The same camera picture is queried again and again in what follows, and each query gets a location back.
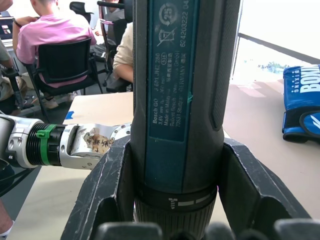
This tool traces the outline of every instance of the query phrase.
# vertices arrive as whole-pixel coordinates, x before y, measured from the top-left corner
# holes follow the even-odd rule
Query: pink shirt
[[[87,20],[70,11],[67,16],[60,14],[45,15],[20,29],[16,55],[25,64],[33,64],[38,56],[39,45],[76,42],[92,38],[91,45],[97,43]],[[48,84],[53,88],[74,84],[84,80],[86,76],[68,82]]]

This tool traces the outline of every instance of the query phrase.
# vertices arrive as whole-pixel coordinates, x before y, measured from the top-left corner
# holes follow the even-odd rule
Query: green ring
[[[40,139],[41,160],[46,166],[51,166],[48,159],[48,139],[50,138],[51,131],[56,126],[56,124],[50,124],[45,130],[38,130],[36,132],[36,137]]]

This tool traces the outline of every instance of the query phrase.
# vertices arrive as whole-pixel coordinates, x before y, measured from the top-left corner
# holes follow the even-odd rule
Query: laptop
[[[0,39],[3,43],[12,42],[13,17],[0,17]]]

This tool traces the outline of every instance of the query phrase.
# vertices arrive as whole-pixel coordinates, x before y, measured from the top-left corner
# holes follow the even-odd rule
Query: white wall
[[[73,0],[59,0],[60,10],[63,12],[69,11],[69,5]],[[96,0],[77,0],[77,2],[85,3],[85,10],[87,12],[94,13],[91,16],[90,26],[93,28],[96,26],[99,18],[98,5]],[[31,6],[29,0],[13,0],[13,5],[7,10],[11,16],[15,18],[21,18],[25,16],[37,16],[36,12]]]

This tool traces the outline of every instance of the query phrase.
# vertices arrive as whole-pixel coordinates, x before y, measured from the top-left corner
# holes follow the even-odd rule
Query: black cable
[[[6,181],[12,180],[12,179],[16,179],[16,178],[20,177],[21,175],[27,174],[28,172],[32,172],[33,170],[34,170],[34,168],[32,168],[32,169],[25,169],[25,170],[23,170],[23,171],[15,174],[15,175],[9,176],[9,177],[4,178],[4,179],[1,179],[1,180],[0,180],[0,184],[1,184],[1,183],[4,183],[4,182],[6,182]]]
[[[19,183],[21,183],[32,171],[29,171],[22,175],[17,181],[15,181],[11,186],[7,187],[5,190],[0,192],[0,198],[5,195],[6,193],[10,192],[14,189]]]

